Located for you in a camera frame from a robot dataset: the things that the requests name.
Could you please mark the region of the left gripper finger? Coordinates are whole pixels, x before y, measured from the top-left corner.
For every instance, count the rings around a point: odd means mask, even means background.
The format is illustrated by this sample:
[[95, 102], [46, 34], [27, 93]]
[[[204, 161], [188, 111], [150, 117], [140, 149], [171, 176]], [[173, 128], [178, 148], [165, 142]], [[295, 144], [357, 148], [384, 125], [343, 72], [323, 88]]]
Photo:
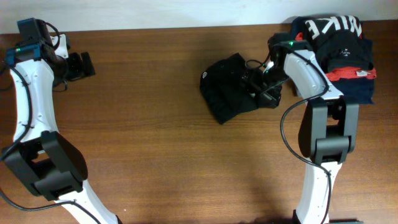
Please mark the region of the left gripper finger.
[[88, 52], [81, 53], [81, 59], [83, 62], [83, 71], [86, 77], [90, 77], [95, 75], [95, 68], [93, 66], [93, 62], [91, 61], [91, 57]]
[[82, 78], [83, 76], [83, 62], [78, 53], [72, 53], [67, 58], [68, 62], [68, 74], [67, 80], [74, 82]]

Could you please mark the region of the black t-shirt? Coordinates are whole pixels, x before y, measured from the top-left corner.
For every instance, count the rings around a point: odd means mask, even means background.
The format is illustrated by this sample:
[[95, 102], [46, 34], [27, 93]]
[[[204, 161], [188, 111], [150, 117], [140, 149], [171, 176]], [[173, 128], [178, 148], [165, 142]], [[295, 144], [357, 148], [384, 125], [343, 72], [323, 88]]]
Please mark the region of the black t-shirt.
[[202, 73], [200, 91], [219, 124], [259, 109], [254, 98], [242, 87], [242, 77], [247, 69], [245, 59], [235, 53], [210, 65]]

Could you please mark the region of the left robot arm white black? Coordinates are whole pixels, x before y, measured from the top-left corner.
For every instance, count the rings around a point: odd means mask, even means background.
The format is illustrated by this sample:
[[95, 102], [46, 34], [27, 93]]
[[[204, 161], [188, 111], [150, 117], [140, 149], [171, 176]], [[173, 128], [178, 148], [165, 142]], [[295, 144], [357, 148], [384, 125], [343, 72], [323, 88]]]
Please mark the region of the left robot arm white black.
[[120, 223], [88, 182], [82, 153], [60, 133], [55, 120], [53, 86], [75, 75], [93, 75], [90, 56], [68, 54], [65, 34], [26, 38], [7, 50], [6, 68], [16, 91], [17, 124], [13, 143], [1, 159], [35, 196], [64, 207], [78, 223]]

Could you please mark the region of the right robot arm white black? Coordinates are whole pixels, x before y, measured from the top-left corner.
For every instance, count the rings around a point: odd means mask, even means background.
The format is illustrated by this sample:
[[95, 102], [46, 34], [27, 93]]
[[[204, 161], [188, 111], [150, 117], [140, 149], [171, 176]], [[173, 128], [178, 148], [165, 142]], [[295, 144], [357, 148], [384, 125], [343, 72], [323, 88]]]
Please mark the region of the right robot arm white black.
[[[302, 196], [291, 223], [330, 223], [329, 209], [336, 176], [355, 147], [359, 105], [333, 86], [319, 66], [312, 46], [288, 33], [268, 40], [269, 54], [258, 67], [246, 63], [243, 84], [261, 108], [276, 108], [280, 88], [292, 80], [301, 100], [280, 119], [280, 134], [287, 149], [305, 163]], [[298, 131], [299, 153], [285, 135], [284, 121], [296, 107], [305, 105]]]

